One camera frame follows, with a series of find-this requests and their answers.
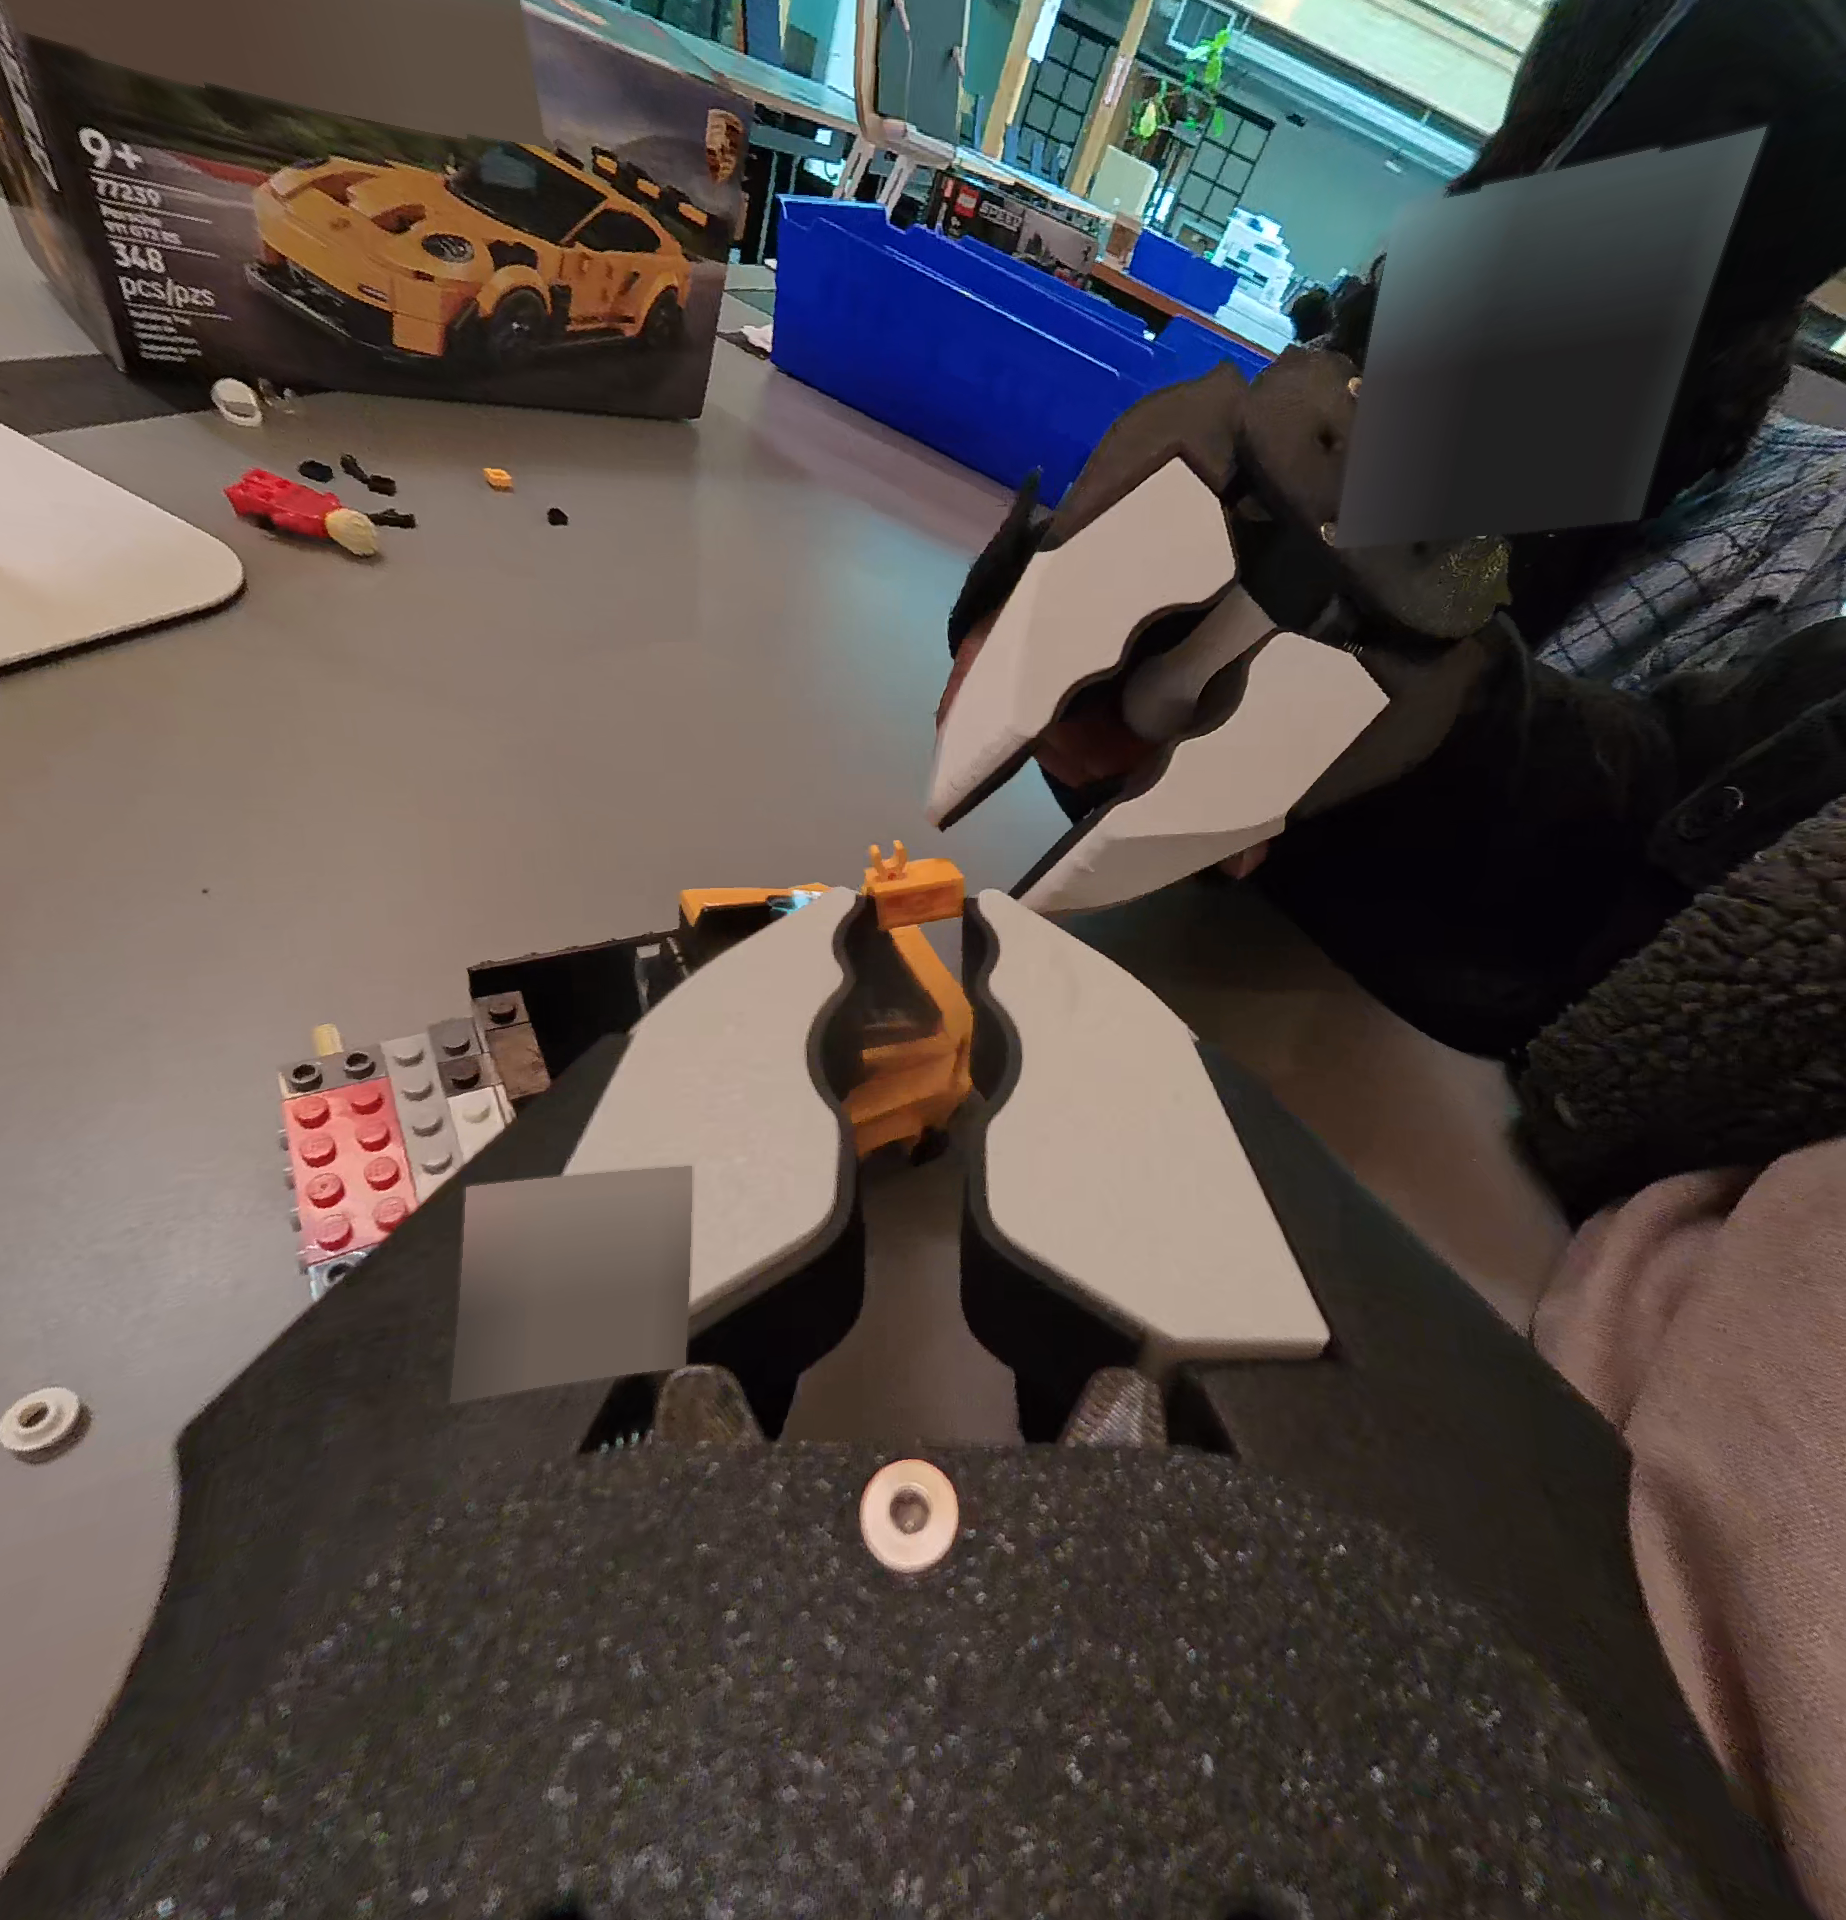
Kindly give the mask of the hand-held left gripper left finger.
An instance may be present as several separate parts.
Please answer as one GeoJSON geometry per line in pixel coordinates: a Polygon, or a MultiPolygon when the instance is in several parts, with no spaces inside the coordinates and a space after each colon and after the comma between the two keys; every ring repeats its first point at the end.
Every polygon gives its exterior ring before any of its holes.
{"type": "Polygon", "coordinates": [[[860,893],[833,886],[684,979],[634,1028],[568,1174],[691,1173],[684,1358],[769,1439],[865,1306],[859,1152],[831,1040],[860,893]]]}

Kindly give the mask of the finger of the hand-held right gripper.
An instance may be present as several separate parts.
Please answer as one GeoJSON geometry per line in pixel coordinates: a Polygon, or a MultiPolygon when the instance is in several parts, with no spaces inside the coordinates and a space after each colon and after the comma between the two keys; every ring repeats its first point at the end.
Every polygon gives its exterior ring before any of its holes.
{"type": "Polygon", "coordinates": [[[1234,585],[1224,504],[1181,453],[1041,546],[937,721],[929,823],[958,823],[1014,777],[1081,690],[1129,665],[1151,626],[1203,614],[1234,585]]]}
{"type": "Polygon", "coordinates": [[[1363,659],[1292,631],[1264,638],[1210,693],[1211,716],[1147,783],[1098,807],[1013,886],[1025,909],[1096,913],[1277,838],[1388,706],[1363,659]]]}

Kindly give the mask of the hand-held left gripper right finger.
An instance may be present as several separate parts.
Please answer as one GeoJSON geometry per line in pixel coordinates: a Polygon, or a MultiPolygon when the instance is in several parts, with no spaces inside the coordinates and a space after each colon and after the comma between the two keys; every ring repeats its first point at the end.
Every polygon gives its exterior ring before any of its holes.
{"type": "Polygon", "coordinates": [[[1313,1362],[1331,1332],[1193,1028],[1001,892],[963,916],[978,1108],[961,1311],[1054,1444],[1102,1374],[1313,1362]]]}

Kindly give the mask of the orange lego brick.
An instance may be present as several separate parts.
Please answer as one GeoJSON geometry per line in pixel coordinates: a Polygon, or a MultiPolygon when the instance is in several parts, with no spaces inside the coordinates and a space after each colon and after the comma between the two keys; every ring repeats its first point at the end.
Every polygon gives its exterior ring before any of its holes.
{"type": "Polygon", "coordinates": [[[865,897],[877,909],[879,930],[922,928],[961,916],[965,877],[948,858],[891,858],[865,870],[865,897]]]}

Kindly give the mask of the orange black lego car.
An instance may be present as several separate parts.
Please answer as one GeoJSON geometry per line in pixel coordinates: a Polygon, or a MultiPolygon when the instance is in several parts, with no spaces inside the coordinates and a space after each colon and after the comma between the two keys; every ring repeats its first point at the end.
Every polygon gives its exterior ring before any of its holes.
{"type": "MultiPolygon", "coordinates": [[[[298,1261],[323,1296],[464,1173],[596,1043],[622,1040],[684,979],[823,884],[688,886],[670,928],[487,963],[470,1011],[345,1045],[332,1028],[281,1066],[298,1261]]],[[[977,1017],[924,928],[879,930],[850,998],[840,1094],[860,1164],[929,1164],[973,1091],[977,1017]]]]}

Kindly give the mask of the red lego minifigure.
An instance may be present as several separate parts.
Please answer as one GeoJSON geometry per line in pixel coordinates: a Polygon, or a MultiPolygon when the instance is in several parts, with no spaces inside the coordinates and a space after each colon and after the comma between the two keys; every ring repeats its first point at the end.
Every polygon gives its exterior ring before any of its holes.
{"type": "Polygon", "coordinates": [[[314,484],[251,466],[223,494],[240,520],[281,539],[334,545],[357,560],[381,555],[371,517],[314,484]]]}

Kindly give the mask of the lego set box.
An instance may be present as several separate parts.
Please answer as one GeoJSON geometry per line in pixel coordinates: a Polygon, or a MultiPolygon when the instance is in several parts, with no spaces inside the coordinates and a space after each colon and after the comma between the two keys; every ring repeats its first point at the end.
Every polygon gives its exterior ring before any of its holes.
{"type": "Polygon", "coordinates": [[[608,5],[0,5],[0,187],[119,371],[695,420],[753,104],[608,5]]]}

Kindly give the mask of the long blue plastic bin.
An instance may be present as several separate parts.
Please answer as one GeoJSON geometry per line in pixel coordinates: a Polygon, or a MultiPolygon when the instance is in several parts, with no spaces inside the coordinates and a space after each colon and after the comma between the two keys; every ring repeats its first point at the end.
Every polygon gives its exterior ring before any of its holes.
{"type": "Polygon", "coordinates": [[[1142,229],[1130,253],[1129,304],[1176,376],[1203,374],[1223,359],[1257,376],[1294,342],[1284,315],[1249,297],[1236,269],[1151,228],[1142,229]]]}

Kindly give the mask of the dark cardboard box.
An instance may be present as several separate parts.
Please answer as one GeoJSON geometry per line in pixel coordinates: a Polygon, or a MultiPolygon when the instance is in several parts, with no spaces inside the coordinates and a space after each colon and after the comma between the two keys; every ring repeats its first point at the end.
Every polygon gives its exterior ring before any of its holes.
{"type": "Polygon", "coordinates": [[[922,225],[972,238],[1068,285],[1088,285],[1102,254],[1102,220],[970,169],[936,173],[922,225]]]}

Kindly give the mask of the green potted plant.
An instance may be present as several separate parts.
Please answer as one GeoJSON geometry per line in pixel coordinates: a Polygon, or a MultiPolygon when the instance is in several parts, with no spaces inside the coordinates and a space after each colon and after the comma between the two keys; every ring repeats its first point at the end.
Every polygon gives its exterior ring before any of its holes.
{"type": "Polygon", "coordinates": [[[1172,143],[1197,147],[1224,127],[1221,89],[1236,24],[1183,50],[1176,66],[1142,66],[1133,80],[1129,151],[1161,168],[1172,143]]]}

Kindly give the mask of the beige hooded sweatshirt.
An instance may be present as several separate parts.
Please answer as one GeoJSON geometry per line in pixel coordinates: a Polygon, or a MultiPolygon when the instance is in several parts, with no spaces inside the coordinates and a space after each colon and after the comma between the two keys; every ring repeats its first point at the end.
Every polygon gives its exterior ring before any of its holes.
{"type": "Polygon", "coordinates": [[[1629,1448],[1639,1585],[1715,1754],[1846,1916],[1846,1136],[1597,1215],[1533,1344],[1629,1448]]]}

